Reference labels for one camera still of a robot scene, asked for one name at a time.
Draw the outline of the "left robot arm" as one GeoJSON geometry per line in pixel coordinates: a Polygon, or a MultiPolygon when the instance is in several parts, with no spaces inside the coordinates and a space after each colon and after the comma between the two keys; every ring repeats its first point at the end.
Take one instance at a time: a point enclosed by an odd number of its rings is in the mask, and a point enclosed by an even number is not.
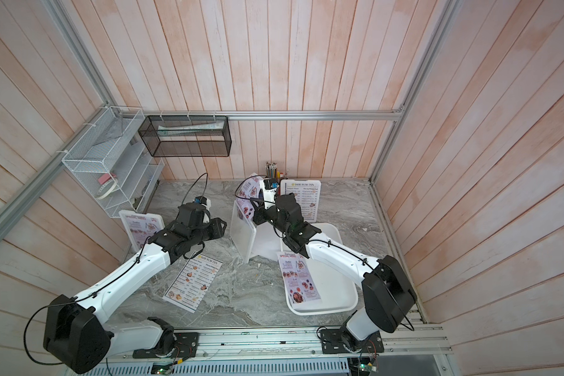
{"type": "Polygon", "coordinates": [[[175,331],[155,316],[136,324],[107,328],[117,308],[154,275],[178,259],[190,259],[191,249],[222,238],[227,224],[213,218],[211,202],[204,196],[182,204],[178,215],[148,237],[142,248],[114,272],[90,288],[72,296],[60,295],[46,308],[44,349],[72,371],[91,371],[104,358],[146,350],[168,357],[175,344],[175,331]]]}

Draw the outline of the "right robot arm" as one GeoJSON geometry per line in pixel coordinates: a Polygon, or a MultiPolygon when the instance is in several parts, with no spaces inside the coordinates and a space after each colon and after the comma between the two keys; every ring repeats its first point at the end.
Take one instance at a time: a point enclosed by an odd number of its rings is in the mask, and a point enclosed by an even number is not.
{"type": "Polygon", "coordinates": [[[270,224],[291,252],[324,263],[361,287],[364,307],[340,329],[347,347],[362,344],[380,331],[393,333],[407,319],[417,296],[396,258],[375,258],[333,241],[305,221],[294,194],[249,201],[254,208],[253,222],[270,224]]]}

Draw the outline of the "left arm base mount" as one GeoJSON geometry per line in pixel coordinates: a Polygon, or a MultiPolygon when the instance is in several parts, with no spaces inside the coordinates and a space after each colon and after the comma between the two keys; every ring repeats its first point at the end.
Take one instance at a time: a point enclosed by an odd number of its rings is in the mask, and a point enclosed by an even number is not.
{"type": "Polygon", "coordinates": [[[195,357],[200,334],[198,332],[176,333],[174,327],[163,319],[149,316],[148,321],[163,330],[157,344],[150,349],[137,349],[133,352],[133,359],[176,358],[182,361],[195,357]]]}

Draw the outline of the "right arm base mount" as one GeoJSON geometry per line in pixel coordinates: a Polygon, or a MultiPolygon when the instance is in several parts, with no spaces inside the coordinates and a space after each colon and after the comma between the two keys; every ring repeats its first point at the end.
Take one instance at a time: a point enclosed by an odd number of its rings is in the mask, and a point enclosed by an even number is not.
{"type": "Polygon", "coordinates": [[[384,345],[379,332],[372,333],[363,340],[352,337],[348,330],[343,328],[318,327],[316,336],[321,342],[324,354],[373,354],[375,356],[384,353],[384,345]]]}

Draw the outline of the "dim sum inn menu sheet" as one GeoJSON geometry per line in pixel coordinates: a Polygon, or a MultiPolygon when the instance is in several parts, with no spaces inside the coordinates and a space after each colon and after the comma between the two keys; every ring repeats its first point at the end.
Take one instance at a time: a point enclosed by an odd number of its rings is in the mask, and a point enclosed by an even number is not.
{"type": "Polygon", "coordinates": [[[221,261],[205,255],[189,260],[162,299],[195,313],[221,267],[221,261]]]}

